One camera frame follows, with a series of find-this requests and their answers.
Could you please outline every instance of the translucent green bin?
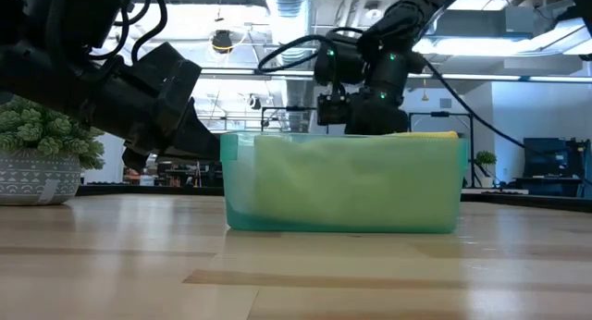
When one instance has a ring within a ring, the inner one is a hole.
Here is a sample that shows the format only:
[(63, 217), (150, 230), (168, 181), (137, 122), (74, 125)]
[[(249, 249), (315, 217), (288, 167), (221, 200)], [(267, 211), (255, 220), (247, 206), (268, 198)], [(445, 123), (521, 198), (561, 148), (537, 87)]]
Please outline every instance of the translucent green bin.
[(234, 229), (450, 233), (467, 143), (233, 132), (221, 137), (221, 161)]

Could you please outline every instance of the wooden table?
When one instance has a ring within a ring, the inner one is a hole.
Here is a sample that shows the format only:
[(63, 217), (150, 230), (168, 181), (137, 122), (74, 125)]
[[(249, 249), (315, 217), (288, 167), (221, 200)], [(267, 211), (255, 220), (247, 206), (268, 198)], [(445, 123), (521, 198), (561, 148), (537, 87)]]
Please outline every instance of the wooden table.
[(592, 215), (464, 203), (455, 235), (248, 233), (223, 201), (0, 207), (0, 319), (592, 319)]

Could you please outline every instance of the gray plant pot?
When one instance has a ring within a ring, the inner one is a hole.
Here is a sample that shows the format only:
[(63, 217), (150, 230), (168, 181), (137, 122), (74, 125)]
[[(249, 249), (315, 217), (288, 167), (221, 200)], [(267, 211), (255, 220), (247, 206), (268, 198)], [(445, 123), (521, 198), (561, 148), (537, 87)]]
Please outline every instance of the gray plant pot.
[(76, 195), (76, 155), (43, 156), (36, 150), (0, 151), (0, 205), (60, 204)]

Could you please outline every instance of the white wall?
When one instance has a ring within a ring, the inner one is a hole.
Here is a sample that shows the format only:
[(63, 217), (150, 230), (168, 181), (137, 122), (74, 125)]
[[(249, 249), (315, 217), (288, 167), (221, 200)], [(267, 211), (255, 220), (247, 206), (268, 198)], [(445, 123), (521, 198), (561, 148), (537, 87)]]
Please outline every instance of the white wall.
[(111, 134), (99, 136), (97, 141), (105, 146), (103, 160), (105, 165), (100, 170), (84, 172), (84, 183), (89, 182), (121, 182), (123, 180), (123, 140)]
[[(586, 75), (584, 71), (574, 74)], [(587, 84), (493, 83), (494, 124), (524, 138), (592, 138), (592, 97)], [(521, 177), (524, 150), (495, 136), (498, 177)]]

